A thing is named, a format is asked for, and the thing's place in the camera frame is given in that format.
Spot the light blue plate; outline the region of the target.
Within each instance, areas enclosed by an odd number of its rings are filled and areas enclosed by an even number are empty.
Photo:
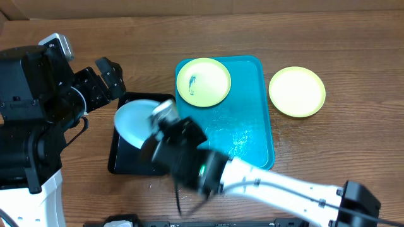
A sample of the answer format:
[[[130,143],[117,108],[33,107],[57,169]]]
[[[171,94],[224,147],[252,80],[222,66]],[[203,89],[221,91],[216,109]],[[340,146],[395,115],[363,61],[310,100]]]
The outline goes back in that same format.
[[[150,116],[159,104],[146,99],[127,102],[114,116],[116,131],[126,142],[140,149],[153,132]]]

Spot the yellow-rimmed plate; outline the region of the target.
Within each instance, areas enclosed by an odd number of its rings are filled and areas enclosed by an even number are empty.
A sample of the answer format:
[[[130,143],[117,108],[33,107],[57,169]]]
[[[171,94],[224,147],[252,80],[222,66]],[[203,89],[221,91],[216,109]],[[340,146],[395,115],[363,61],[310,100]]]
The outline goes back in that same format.
[[[230,92],[231,84],[229,70],[212,58],[197,58],[185,63],[176,77],[179,95],[195,107],[219,104]]]
[[[268,85],[268,94],[281,113],[297,118],[314,115],[326,99],[326,89],[320,77],[299,66],[286,67],[275,73]]]

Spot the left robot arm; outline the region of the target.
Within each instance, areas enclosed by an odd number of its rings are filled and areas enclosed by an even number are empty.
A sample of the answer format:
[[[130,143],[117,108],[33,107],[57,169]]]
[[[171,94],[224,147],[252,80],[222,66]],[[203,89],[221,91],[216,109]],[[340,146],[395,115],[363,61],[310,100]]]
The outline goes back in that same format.
[[[1,52],[1,218],[9,226],[64,226],[61,152],[67,130],[125,94],[103,57],[74,72],[56,47]]]

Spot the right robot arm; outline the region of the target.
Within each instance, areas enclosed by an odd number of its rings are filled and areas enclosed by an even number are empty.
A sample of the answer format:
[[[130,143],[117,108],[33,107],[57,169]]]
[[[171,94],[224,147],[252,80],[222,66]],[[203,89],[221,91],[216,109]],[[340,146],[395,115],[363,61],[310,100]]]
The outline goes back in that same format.
[[[209,197],[238,195],[289,212],[313,226],[377,226],[381,203],[367,188],[347,181],[343,187],[320,185],[261,170],[219,151],[199,149],[207,140],[190,118],[151,117],[151,135],[141,151],[167,170],[174,183]]]

